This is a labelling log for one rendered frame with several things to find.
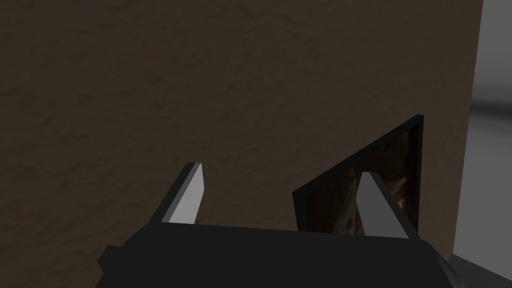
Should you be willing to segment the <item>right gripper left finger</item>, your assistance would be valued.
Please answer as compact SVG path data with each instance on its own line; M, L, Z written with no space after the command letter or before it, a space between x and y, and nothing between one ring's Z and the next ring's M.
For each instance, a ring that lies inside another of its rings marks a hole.
M203 195L203 165L188 162L153 213L150 223L194 224Z

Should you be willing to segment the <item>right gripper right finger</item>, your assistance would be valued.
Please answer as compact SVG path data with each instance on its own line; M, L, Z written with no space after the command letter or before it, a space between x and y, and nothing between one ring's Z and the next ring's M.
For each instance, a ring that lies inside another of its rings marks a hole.
M378 173L362 172L356 203L365 235L420 240Z

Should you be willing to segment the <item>black framed wall picture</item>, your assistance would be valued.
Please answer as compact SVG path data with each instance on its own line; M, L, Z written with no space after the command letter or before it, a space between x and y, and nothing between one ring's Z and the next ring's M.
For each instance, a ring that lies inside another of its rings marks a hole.
M417 230L423 130L424 116L415 115L295 190L292 198L298 230L363 235L356 203L363 172L379 174Z

